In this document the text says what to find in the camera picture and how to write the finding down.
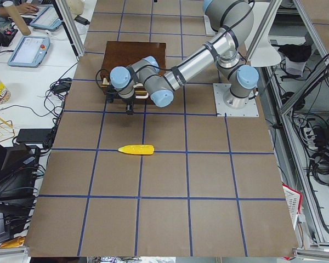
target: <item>person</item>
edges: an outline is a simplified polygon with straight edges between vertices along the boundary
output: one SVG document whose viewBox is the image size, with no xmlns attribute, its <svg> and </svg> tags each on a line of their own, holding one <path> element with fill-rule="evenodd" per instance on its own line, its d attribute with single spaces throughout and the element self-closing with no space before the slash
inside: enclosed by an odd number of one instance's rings
<svg viewBox="0 0 329 263">
<path fill-rule="evenodd" d="M 0 0 L 0 30 L 4 30 L 10 26 L 10 21 L 8 20 L 9 14 L 6 12 L 5 7 L 2 3 L 6 0 Z M 34 14 L 37 12 L 37 8 L 34 4 L 29 4 L 21 0 L 11 0 L 20 14 Z"/>
</svg>

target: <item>yellow object on floor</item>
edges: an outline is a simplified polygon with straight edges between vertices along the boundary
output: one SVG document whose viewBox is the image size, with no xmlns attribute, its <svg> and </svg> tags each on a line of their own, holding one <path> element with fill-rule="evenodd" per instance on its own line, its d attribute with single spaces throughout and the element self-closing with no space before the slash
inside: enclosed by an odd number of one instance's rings
<svg viewBox="0 0 329 263">
<path fill-rule="evenodd" d="M 151 155 L 154 153 L 153 145 L 126 145 L 118 149 L 120 152 L 127 153 L 129 155 Z"/>
<path fill-rule="evenodd" d="M 0 245 L 0 248 L 16 248 L 23 245 L 25 237 L 15 237 L 12 240 L 6 241 Z"/>
</svg>

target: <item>power adapter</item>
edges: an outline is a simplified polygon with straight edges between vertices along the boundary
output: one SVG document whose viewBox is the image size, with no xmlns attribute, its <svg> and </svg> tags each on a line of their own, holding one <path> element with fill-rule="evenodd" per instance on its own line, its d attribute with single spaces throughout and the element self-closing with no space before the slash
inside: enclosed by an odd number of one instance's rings
<svg viewBox="0 0 329 263">
<path fill-rule="evenodd" d="M 83 17 L 81 17 L 80 15 L 78 15 L 78 16 L 75 18 L 75 20 L 76 20 L 78 23 L 80 23 L 80 24 L 82 24 L 82 25 L 84 25 L 84 26 L 90 24 L 90 22 L 89 22 L 88 19 L 83 18 Z"/>
<path fill-rule="evenodd" d="M 71 78 L 63 78 L 60 81 L 56 82 L 56 84 L 51 88 L 53 94 L 60 94 L 63 92 L 67 92 L 71 88 L 72 79 Z"/>
</svg>

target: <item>blue tape grid line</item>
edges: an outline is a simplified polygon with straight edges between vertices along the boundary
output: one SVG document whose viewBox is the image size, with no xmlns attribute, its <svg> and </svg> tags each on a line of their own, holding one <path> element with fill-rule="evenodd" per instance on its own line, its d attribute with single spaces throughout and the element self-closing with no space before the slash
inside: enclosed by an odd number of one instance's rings
<svg viewBox="0 0 329 263">
<path fill-rule="evenodd" d="M 122 13 L 113 13 L 113 12 L 94 12 L 94 14 L 105 14 L 105 15 L 121 15 Z M 153 16 L 174 16 L 174 17 L 179 17 L 180 15 L 173 15 L 173 14 L 153 14 L 153 9 L 151 10 L 151 14 L 147 13 L 124 13 L 124 15 L 153 15 Z M 185 18 L 203 18 L 203 15 L 182 15 Z"/>
<path fill-rule="evenodd" d="M 154 2 L 151 2 L 151 16 L 150 16 L 150 35 L 149 35 L 149 42 L 151 42 L 151 35 L 152 35 L 152 20 L 154 19 Z"/>
<path fill-rule="evenodd" d="M 146 112 L 147 103 L 145 101 L 144 111 Z M 143 120 L 143 135 L 141 137 L 141 144 L 145 143 L 145 126 L 146 126 L 146 115 L 144 115 Z M 140 213 L 140 199 L 141 199 L 141 177 L 143 173 L 143 156 L 140 158 L 140 172 L 139 172 L 139 186 L 138 186 L 138 202 L 137 202 L 137 220 L 135 226 L 135 246 L 134 246 L 134 255 L 138 255 L 138 233 L 139 233 L 139 213 Z"/>
<path fill-rule="evenodd" d="M 180 42 L 181 42 L 181 59 L 184 59 L 184 45 L 183 45 L 183 17 L 181 13 L 181 1 L 179 1 L 180 13 Z M 188 158 L 188 129 L 186 122 L 186 101 L 185 101 L 185 86 L 183 87 L 183 104 L 184 104 L 184 136 L 185 136 L 185 166 L 186 166 L 186 191 L 188 198 L 188 227 L 189 227 L 189 249 L 190 256 L 194 255 L 192 249 L 192 230 L 191 230 L 191 209 L 190 209 L 190 180 L 189 180 L 189 158 Z"/>
<path fill-rule="evenodd" d="M 105 120 L 105 115 L 106 115 L 106 105 L 107 105 L 107 102 L 106 102 L 106 98 L 105 98 L 104 113 L 103 113 L 103 117 L 101 119 L 100 132 L 99 132 L 99 138 L 98 138 L 98 143 L 97 143 L 97 149 L 100 146 L 101 135 L 103 133 L 104 120 Z M 78 245 L 78 252 L 77 252 L 77 255 L 78 256 L 80 256 L 81 249 L 82 249 L 84 229 L 85 229 L 85 225 L 86 225 L 86 221 L 87 221 L 87 214 L 88 214 L 89 201 L 90 201 L 90 197 L 89 196 L 91 195 L 91 192 L 92 192 L 92 185 L 93 185 L 93 179 L 94 179 L 94 174 L 95 174 L 95 168 L 96 168 L 96 164 L 97 164 L 98 154 L 99 154 L 99 151 L 96 151 L 95 158 L 94 158 L 94 164 L 93 164 L 93 170 L 92 170 L 92 176 L 90 178 L 90 183 L 89 183 L 87 203 L 86 203 L 86 208 L 85 208 L 85 211 L 84 211 L 84 219 L 83 219 L 82 231 L 81 231 L 81 236 L 80 236 L 79 245 Z"/>
<path fill-rule="evenodd" d="M 237 204 L 237 212 L 239 214 L 239 221 L 240 221 L 240 229 L 241 229 L 241 236 L 242 236 L 242 243 L 243 243 L 243 249 L 245 252 L 245 256 L 248 256 L 247 253 L 247 247 L 246 247 L 246 240 L 245 240 L 245 234 L 243 231 L 243 223 L 242 223 L 242 216 L 241 216 L 241 209 L 240 209 L 240 203 L 239 203 L 239 193 L 237 190 L 237 184 L 236 184 L 236 178 L 235 178 L 235 171 L 234 171 L 234 163 L 232 159 L 232 152 L 231 152 L 231 145 L 230 145 L 230 136 L 229 136 L 229 126 L 228 126 L 228 120 L 226 115 L 224 116 L 224 122 L 226 126 L 226 137 L 228 140 L 228 149 L 229 149 L 229 156 L 230 156 L 230 164 L 231 164 L 231 172 L 232 172 L 232 178 L 234 181 L 234 189 L 235 189 L 235 195 L 236 195 L 236 204 Z"/>
<path fill-rule="evenodd" d="M 118 152 L 117 149 L 88 149 L 88 148 L 53 148 L 54 151 L 99 151 L 99 152 Z M 274 155 L 272 152 L 204 152 L 204 151 L 165 151 L 155 150 L 156 153 L 187 153 L 198 155 Z"/>
<path fill-rule="evenodd" d="M 118 33 L 117 35 L 117 41 L 119 41 L 120 34 L 121 33 L 146 33 L 146 32 L 123 32 L 121 31 L 121 26 L 122 26 L 122 20 L 123 16 L 125 15 L 124 9 L 126 6 L 126 1 L 124 1 L 123 4 L 123 10 L 122 13 L 106 13 L 106 12 L 95 12 L 95 13 L 105 13 L 105 14 L 121 14 L 121 20 L 120 20 L 120 26 L 118 31 L 90 31 L 90 32 L 113 32 L 113 33 Z M 194 35 L 194 34 L 183 34 L 183 22 L 182 22 L 182 17 L 201 17 L 201 16 L 189 16 L 189 15 L 182 15 L 182 6 L 181 6 L 181 1 L 179 1 L 179 7 L 180 7 L 180 34 L 176 33 L 153 33 L 152 32 L 152 20 L 154 15 L 161 16 L 160 14 L 153 14 L 153 9 L 154 9 L 154 4 L 152 3 L 151 7 L 151 20 L 150 20 L 150 32 L 149 34 L 149 41 L 151 41 L 151 36 L 154 34 L 157 35 L 180 35 L 181 38 L 181 56 L 167 56 L 167 57 L 176 57 L 176 58 L 182 58 L 184 59 L 184 44 L 183 44 L 183 35 L 186 36 L 204 36 L 204 35 Z M 146 14 L 129 14 L 129 15 L 146 15 Z M 99 54 L 103 55 L 104 53 L 99 53 L 99 52 L 87 52 L 91 54 Z M 76 81 L 94 81 L 93 79 L 74 79 Z M 212 85 L 211 83 L 190 83 L 190 84 L 209 84 Z M 146 115 L 147 114 L 167 114 L 167 115 L 183 115 L 184 116 L 184 129 L 185 129 L 185 151 L 155 151 L 157 153 L 183 153 L 186 155 L 186 183 L 187 183 L 187 196 L 186 197 L 151 197 L 151 196 L 141 196 L 141 176 L 142 176 L 142 168 L 143 168 L 143 157 L 141 156 L 140 158 L 140 170 L 139 170 L 139 185 L 138 185 L 138 195 L 137 196 L 95 196 L 91 195 L 92 191 L 92 184 L 93 184 L 93 178 L 94 178 L 94 173 L 95 173 L 95 168 L 96 168 L 96 163 L 98 159 L 98 152 L 99 151 L 111 151 L 111 152 L 116 152 L 116 149 L 100 149 L 100 141 L 101 141 L 101 136 L 103 132 L 103 127 L 104 127 L 104 120 L 105 120 L 105 115 L 107 113 L 123 113 L 123 112 L 107 112 L 106 111 L 106 102 L 104 105 L 104 110 L 103 111 L 69 111 L 66 110 L 65 112 L 87 112 L 87 113 L 102 113 L 102 121 L 101 121 L 101 127 L 100 127 L 100 133 L 98 137 L 98 143 L 97 143 L 97 148 L 96 149 L 76 149 L 76 148 L 55 148 L 54 150 L 78 150 L 78 151 L 95 151 L 95 158 L 94 158 L 94 164 L 93 164 L 93 170 L 92 170 L 92 176 L 90 178 L 90 183 L 89 183 L 89 190 L 87 195 L 39 195 L 40 197 L 65 197 L 65 198 L 86 198 L 86 208 L 84 211 L 84 219 L 83 219 L 83 225 L 82 225 L 82 231 L 80 235 L 80 242 L 78 246 L 78 253 L 77 255 L 80 256 L 81 249 L 82 249 L 82 243 L 83 243 L 83 235 L 84 235 L 84 229 L 87 221 L 87 214 L 88 214 L 88 206 L 89 206 L 89 201 L 92 198 L 109 198 L 109 199 L 137 199 L 137 220 L 136 220 L 136 232 L 135 232 L 135 245 L 134 245 L 134 255 L 137 255 L 138 253 L 138 232 L 139 232 L 139 213 L 140 213 L 140 200 L 141 199 L 167 199 L 167 200 L 187 200 L 188 202 L 188 227 L 189 227 L 189 246 L 190 246 L 190 256 L 193 256 L 193 248 L 192 248 L 192 230 L 191 230 L 191 211 L 190 211 L 190 201 L 191 200 L 223 200 L 223 201 L 236 201 L 237 203 L 237 209 L 239 212 L 239 221 L 240 221 L 240 227 L 241 227 L 241 234 L 242 234 L 242 239 L 243 239 L 243 247 L 245 251 L 245 256 L 248 256 L 247 253 L 247 248 L 246 248 L 246 241 L 245 241 L 245 234 L 243 231 L 243 223 L 242 223 L 242 216 L 241 216 L 241 210 L 240 210 L 240 203 L 239 201 L 285 201 L 284 198 L 239 198 L 238 191 L 237 191 L 237 184 L 236 184 L 236 179 L 235 179 L 235 173 L 234 173 L 234 164 L 233 164 L 233 155 L 273 155 L 274 153 L 265 153 L 265 152 L 256 152 L 256 153 L 251 153 L 251 152 L 232 152 L 231 151 L 231 146 L 230 146 L 230 138 L 229 138 L 229 129 L 228 129 L 228 123 L 226 120 L 226 116 L 224 118 L 225 125 L 226 125 L 226 132 L 227 132 L 227 137 L 228 137 L 228 146 L 229 146 L 229 152 L 200 152 L 200 151 L 188 151 L 188 133 L 187 133 L 187 121 L 186 117 L 188 115 L 192 116 L 216 116 L 216 114 L 194 114 L 194 113 L 187 113 L 186 112 L 186 102 L 185 102 L 185 87 L 183 87 L 183 92 L 184 92 L 184 113 L 151 113 L 151 112 L 146 112 L 146 105 L 145 105 L 145 110 L 144 112 L 136 112 L 135 114 L 143 114 L 144 115 L 144 120 L 143 120 L 143 137 L 142 137 L 142 143 L 144 144 L 145 141 L 145 126 L 146 126 Z M 235 193 L 236 197 L 191 197 L 190 196 L 190 179 L 189 179 L 189 160 L 188 160 L 188 155 L 189 154 L 225 154 L 225 155 L 230 155 L 230 160 L 231 160 L 231 169 L 232 169 L 232 175 L 233 175 L 233 180 L 234 180 L 234 187 L 235 187 Z"/>
<path fill-rule="evenodd" d="M 182 196 L 95 196 L 95 195 L 50 195 L 49 198 L 90 198 L 90 199 L 159 199 L 159 200 L 221 200 L 221 201 L 286 201 L 285 198 L 248 198 L 248 197 L 182 197 Z"/>
</svg>

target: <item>person's hand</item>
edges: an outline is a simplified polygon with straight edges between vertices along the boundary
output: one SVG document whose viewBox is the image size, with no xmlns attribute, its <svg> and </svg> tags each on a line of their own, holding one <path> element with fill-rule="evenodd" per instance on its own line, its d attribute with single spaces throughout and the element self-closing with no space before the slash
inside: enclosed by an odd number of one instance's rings
<svg viewBox="0 0 329 263">
<path fill-rule="evenodd" d="M 37 12 L 37 7 L 34 4 L 23 3 L 16 7 L 20 14 L 34 14 Z"/>
</svg>

